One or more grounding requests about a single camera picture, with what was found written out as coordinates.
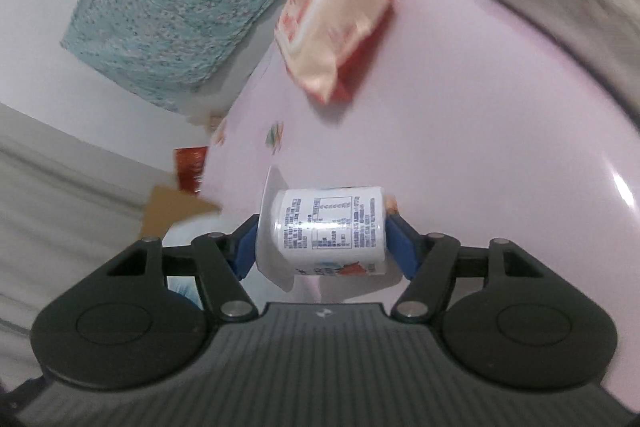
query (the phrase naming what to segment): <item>white wall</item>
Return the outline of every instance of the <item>white wall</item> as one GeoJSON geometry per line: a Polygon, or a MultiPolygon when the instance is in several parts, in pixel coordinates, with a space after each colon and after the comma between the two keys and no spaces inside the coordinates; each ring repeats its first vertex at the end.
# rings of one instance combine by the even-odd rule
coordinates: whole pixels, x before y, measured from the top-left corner
{"type": "Polygon", "coordinates": [[[77,0],[0,0],[0,103],[166,171],[204,131],[118,87],[60,47],[77,0]]]}

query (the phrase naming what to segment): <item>small sticker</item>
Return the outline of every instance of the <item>small sticker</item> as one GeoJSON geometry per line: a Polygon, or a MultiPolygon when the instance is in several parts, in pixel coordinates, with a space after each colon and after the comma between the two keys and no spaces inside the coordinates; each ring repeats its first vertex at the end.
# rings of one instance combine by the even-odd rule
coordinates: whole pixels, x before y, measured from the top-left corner
{"type": "Polygon", "coordinates": [[[276,122],[274,123],[269,132],[267,133],[267,140],[265,140],[265,145],[267,147],[271,147],[271,153],[275,154],[280,150],[282,145],[282,131],[284,130],[284,123],[276,122]]]}

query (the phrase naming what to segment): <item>yogurt cup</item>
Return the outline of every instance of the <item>yogurt cup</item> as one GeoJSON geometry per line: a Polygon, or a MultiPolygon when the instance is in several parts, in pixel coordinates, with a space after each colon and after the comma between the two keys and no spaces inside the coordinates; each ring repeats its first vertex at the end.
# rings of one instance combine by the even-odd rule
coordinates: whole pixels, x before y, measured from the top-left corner
{"type": "Polygon", "coordinates": [[[382,275],[385,204],[381,187],[289,188],[271,167],[262,198],[256,263],[289,291],[294,275],[382,275]]]}

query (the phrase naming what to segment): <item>white plastic cup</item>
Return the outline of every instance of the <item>white plastic cup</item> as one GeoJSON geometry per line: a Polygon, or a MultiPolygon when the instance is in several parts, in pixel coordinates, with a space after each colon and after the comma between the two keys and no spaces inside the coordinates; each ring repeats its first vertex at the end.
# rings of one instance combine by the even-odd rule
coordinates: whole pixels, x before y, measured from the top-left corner
{"type": "Polygon", "coordinates": [[[271,216],[271,240],[296,275],[386,271],[380,187],[280,190],[271,216]]]}

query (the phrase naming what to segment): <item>metal screw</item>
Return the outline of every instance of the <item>metal screw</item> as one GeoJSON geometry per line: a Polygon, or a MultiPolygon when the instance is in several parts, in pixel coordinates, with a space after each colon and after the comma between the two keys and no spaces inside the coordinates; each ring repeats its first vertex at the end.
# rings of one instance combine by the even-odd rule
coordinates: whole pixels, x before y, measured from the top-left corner
{"type": "Polygon", "coordinates": [[[396,310],[402,315],[402,317],[406,317],[408,319],[418,319],[419,317],[424,317],[429,313],[427,305],[418,301],[401,302],[396,306],[396,310]]]}
{"type": "Polygon", "coordinates": [[[229,301],[220,306],[220,311],[226,317],[239,319],[251,314],[254,311],[254,307],[245,301],[229,301]]]}

